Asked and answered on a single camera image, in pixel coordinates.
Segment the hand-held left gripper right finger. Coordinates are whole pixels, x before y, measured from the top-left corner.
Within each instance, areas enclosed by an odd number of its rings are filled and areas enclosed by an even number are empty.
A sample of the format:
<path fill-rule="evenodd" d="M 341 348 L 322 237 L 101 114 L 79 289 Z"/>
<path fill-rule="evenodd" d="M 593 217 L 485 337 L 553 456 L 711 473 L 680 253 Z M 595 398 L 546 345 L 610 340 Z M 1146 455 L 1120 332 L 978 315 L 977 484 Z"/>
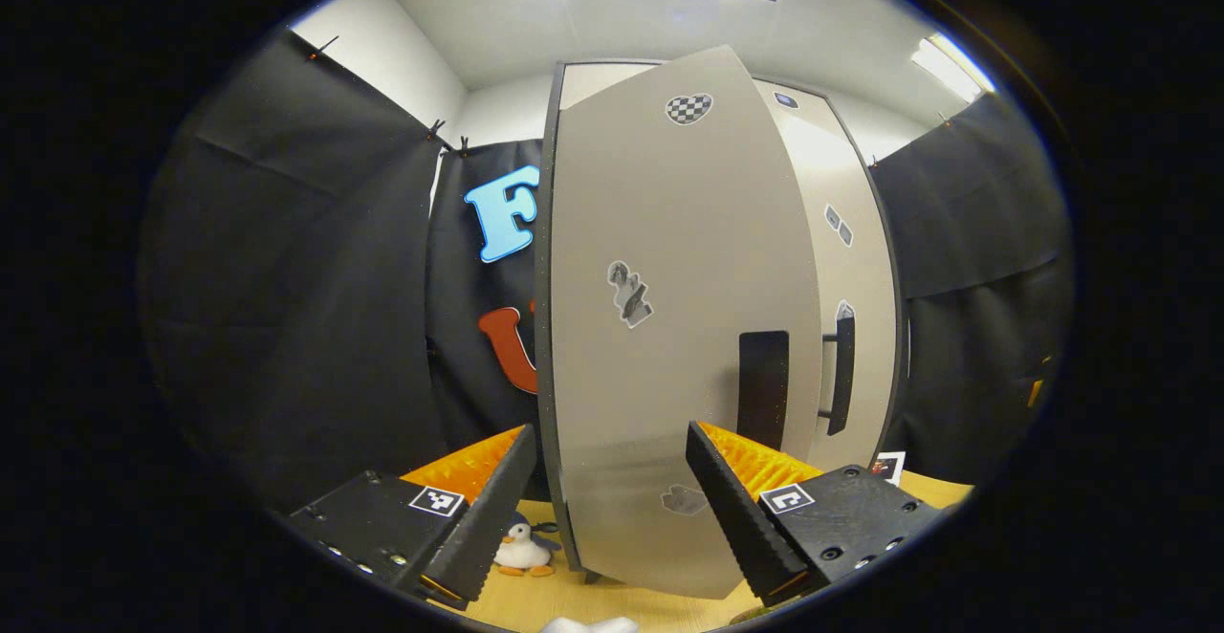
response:
<path fill-rule="evenodd" d="M 685 460 L 766 606 L 883 562 L 945 518 L 865 466 L 818 470 L 705 421 L 689 422 Z"/>

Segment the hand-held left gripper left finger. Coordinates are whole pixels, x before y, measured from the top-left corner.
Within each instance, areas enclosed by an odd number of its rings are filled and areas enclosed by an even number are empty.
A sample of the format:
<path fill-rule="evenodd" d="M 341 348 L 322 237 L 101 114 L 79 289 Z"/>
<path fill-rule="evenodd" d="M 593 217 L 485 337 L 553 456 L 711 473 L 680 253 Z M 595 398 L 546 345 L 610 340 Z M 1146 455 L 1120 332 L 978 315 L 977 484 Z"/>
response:
<path fill-rule="evenodd" d="M 285 520 L 364 579 L 464 610 L 483 590 L 536 459 L 526 424 L 410 473 L 364 470 Z"/>

